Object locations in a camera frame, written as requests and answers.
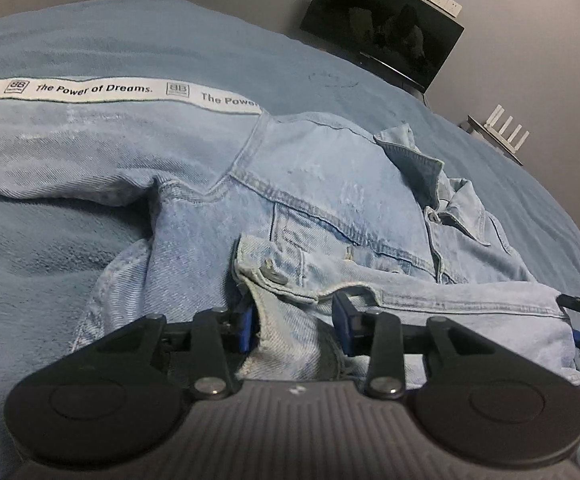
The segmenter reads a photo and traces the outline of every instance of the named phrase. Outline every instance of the bed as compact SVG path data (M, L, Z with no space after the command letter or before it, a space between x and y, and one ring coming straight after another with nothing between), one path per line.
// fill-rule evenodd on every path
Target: bed
M537 280L580 296L580 231L554 198L489 145L345 60L184 0L96 0L0 19L0 78L127 75L226 89L275 115L330 112L370 132L407 121L421 151L445 161L449 177L473 182ZM49 225L43 239L14 237L0 254L0 347L18 338L25 348L16 360L0 362L0 411L14 383L68 351L80 314L74 305L86 301L107 263L86 260L24 280L17 269L41 265L26 259L31 244L52 258L70 236L52 232L57 214L92 232L93 246L108 261L149 228L132 208L37 201L22 211L0 200L0 222L13 232L30 222ZM580 314L570 314L580 330ZM0 419L0 475L16 463Z

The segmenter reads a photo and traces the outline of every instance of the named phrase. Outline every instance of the screw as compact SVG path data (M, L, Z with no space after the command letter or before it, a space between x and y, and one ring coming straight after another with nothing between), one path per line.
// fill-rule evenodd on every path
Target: screw
M209 397L222 393L225 387L225 381L219 377L201 377L195 381L195 390Z
M403 384L394 377L375 377L370 381L370 387L378 394L388 396L398 393Z

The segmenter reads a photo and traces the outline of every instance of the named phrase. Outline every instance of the blue bedsheet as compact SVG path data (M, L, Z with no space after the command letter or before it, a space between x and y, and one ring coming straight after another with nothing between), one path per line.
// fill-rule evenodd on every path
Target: blue bedsheet
M183 0L98 0L0 20L0 77L115 75L197 82L247 96L275 115L330 112L370 132L407 121L421 151L444 160L449 177L473 181L484 206L499 218L537 280L580 295L580 231L551 195L491 147L430 113L406 92L345 60ZM30 217L20 220L21 225L51 222L47 207L35 207L38 210L29 209L26 215ZM73 214L80 227L92 225L82 205L71 207L72 212L62 210L61 214ZM144 226L134 220L107 218L105 208L88 207L98 212L94 216L99 230L93 232L93 244L99 243L102 251L113 256L128 240L140 237ZM11 202L0 200L0 214L8 210L14 211ZM132 212L123 214L134 218ZM15 230L17 221L12 220ZM59 235L55 241L60 242ZM25 245L12 250L24 251ZM3 365L1 372L7 370L7 376L0 376L0 407L16 380L64 354L72 336L73 327L62 326L49 337L52 316L35 326L26 325L17 318L27 316L21 302L34 303L33 309L41 312L52 309L56 298L74 301L78 303L76 319L106 257L82 262L81 267L68 262L61 279L39 279L32 292L11 280L8 272L0 274L0 337L19 336L25 330L30 345L19 364ZM62 283L69 284L71 295L52 292ZM38 303L39 297L47 301L46 306ZM580 315L572 317L580 330ZM38 348L47 350L40 352L43 357L35 355ZM0 449L7 447L6 441L1 428ZM3 449L0 464L5 468L8 460Z

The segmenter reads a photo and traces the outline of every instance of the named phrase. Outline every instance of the bb logo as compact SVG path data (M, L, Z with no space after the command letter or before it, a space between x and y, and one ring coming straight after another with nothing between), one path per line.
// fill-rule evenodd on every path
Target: bb logo
M182 97L190 97L190 86L185 85L183 83L174 83L172 81L168 81L166 95L178 95Z
M30 84L30 81L26 79L13 79L8 83L6 89L3 91L4 94L23 94L23 91Z

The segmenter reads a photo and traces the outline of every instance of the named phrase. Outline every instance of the light blue denim jacket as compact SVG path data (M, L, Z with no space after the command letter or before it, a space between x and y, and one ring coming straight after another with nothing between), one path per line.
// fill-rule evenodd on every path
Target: light blue denim jacket
M442 168L407 124L373 135L321 113L0 101L0 195L148 198L152 237L106 267L73 349L149 312L176 322L233 305L247 288L260 343L243 377L362 378L367 359L342 354L330 319L345 288L361 310L419 325L443 314L580 386L558 291ZM420 356L406 366L408 387L425 382Z

